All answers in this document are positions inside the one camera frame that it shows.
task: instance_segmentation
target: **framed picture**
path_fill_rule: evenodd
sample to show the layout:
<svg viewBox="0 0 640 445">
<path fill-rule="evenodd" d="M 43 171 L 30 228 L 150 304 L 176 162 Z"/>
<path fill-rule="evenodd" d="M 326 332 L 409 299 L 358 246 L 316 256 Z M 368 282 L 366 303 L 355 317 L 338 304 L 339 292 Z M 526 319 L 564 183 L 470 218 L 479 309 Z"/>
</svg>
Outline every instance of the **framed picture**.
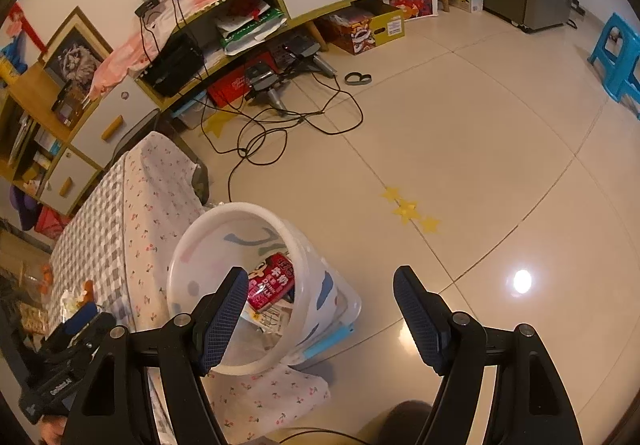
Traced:
<svg viewBox="0 0 640 445">
<path fill-rule="evenodd" d="M 73 81 L 87 94 L 95 70 L 110 53 L 111 47 L 76 6 L 51 37 L 40 61 L 61 88 Z"/>
</svg>

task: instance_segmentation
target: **black device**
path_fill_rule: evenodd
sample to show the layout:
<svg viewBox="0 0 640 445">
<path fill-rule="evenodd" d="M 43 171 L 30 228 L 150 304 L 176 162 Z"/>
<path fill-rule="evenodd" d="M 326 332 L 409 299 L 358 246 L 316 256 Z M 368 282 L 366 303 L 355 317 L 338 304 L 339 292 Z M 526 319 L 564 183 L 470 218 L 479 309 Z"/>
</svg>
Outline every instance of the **black device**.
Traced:
<svg viewBox="0 0 640 445">
<path fill-rule="evenodd" d="M 67 415 L 92 355 L 115 326 L 110 313 L 89 302 L 43 339 L 36 352 L 25 344 L 18 294 L 0 277 L 0 349 L 21 388 L 18 406 L 32 424 L 45 414 Z"/>
<path fill-rule="evenodd" d="M 244 70 L 244 78 L 257 93 L 264 92 L 271 106 L 283 117 L 287 113 L 280 99 L 279 89 L 284 85 L 280 76 L 267 63 L 260 61 Z"/>
<path fill-rule="evenodd" d="M 93 354 L 115 324 L 113 315 L 97 313 L 95 304 L 88 303 L 42 341 L 18 399 L 29 422 L 35 425 L 46 414 L 68 414 Z"/>
<path fill-rule="evenodd" d="M 409 266 L 394 295 L 422 360 L 443 377 L 417 445 L 465 445 L 487 365 L 497 365 L 484 445 L 581 445 L 569 398 L 536 331 L 485 328 L 427 292 Z M 62 445 L 158 445 L 147 367 L 159 367 L 178 445 L 224 445 L 199 377 L 220 363 L 248 290 L 234 267 L 215 294 L 160 329 L 105 338 L 78 390 Z"/>
<path fill-rule="evenodd" d="M 338 74 L 334 67 L 318 54 L 320 45 L 308 37 L 296 35 L 289 39 L 283 48 L 293 57 L 293 60 L 297 60 L 297 70 L 320 71 L 328 79 Z"/>
<path fill-rule="evenodd" d="M 202 68 L 202 50 L 182 30 L 173 34 L 141 78 L 164 97 L 173 97 Z"/>
</svg>

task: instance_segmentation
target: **checkered tablecloth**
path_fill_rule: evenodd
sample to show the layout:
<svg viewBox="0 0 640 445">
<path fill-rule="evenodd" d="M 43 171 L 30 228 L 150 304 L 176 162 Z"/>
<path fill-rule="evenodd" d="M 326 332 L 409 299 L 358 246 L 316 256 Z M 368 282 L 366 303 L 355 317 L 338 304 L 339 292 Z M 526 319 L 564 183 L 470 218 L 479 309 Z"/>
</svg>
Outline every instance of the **checkered tablecloth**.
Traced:
<svg viewBox="0 0 640 445">
<path fill-rule="evenodd" d="M 125 156 L 104 175 L 51 254 L 54 283 L 46 307 L 51 331 L 62 322 L 62 293 L 80 294 L 88 280 L 94 281 L 96 302 L 119 324 L 132 327 L 124 253 Z"/>
</svg>

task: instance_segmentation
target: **blue plastic stool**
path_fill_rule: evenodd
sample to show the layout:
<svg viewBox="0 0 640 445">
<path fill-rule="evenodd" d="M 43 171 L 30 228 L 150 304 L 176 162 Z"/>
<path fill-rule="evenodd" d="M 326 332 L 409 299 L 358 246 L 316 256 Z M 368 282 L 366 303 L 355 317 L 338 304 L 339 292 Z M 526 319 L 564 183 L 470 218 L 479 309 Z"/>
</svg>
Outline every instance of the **blue plastic stool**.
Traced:
<svg viewBox="0 0 640 445">
<path fill-rule="evenodd" d="M 620 32 L 620 37 L 622 37 L 622 49 L 617 56 L 613 55 L 606 48 L 609 34 L 613 28 L 617 28 Z M 621 89 L 623 82 L 628 83 L 629 75 L 633 76 L 632 74 L 639 54 L 640 37 L 626 24 L 624 19 L 614 13 L 609 18 L 609 21 L 607 21 L 607 24 L 604 25 L 598 43 L 593 49 L 593 53 L 588 58 L 588 61 L 592 65 L 596 59 L 602 63 L 605 69 L 602 86 L 616 102 L 620 102 L 622 98 Z M 626 91 L 626 93 L 629 93 L 636 101 L 640 102 L 638 91 L 635 92 L 635 95 L 633 95 L 633 89 L 631 92 Z"/>
<path fill-rule="evenodd" d="M 636 64 L 638 64 L 638 59 L 640 58 L 640 53 L 636 54 L 635 59 L 633 59 L 633 64 L 631 66 L 631 71 L 629 74 L 622 79 L 622 84 L 620 85 L 620 91 L 618 92 L 618 96 L 620 99 L 622 95 L 629 95 L 636 104 L 640 104 L 640 83 L 638 79 L 634 75 L 634 69 L 636 69 Z M 636 115 L 638 120 L 640 120 L 640 113 Z"/>
</svg>

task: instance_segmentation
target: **red decoration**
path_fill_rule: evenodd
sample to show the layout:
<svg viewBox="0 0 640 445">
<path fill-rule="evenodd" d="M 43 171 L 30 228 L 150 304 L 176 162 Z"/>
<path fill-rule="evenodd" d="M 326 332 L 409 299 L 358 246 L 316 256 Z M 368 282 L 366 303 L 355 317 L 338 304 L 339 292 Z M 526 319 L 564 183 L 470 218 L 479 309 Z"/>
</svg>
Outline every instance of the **red decoration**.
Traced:
<svg viewBox="0 0 640 445">
<path fill-rule="evenodd" d="M 38 34 L 36 34 L 36 31 L 30 25 L 29 21 L 27 21 L 27 19 L 24 17 L 24 12 L 22 11 L 18 3 L 14 3 L 14 6 L 11 7 L 11 10 L 9 10 L 9 14 L 7 15 L 7 17 L 12 21 L 20 21 L 25 34 L 27 34 L 33 41 L 33 43 L 38 47 L 38 50 L 40 50 L 42 53 L 47 52 L 47 47 L 44 46 L 44 43 L 40 40 Z"/>
</svg>

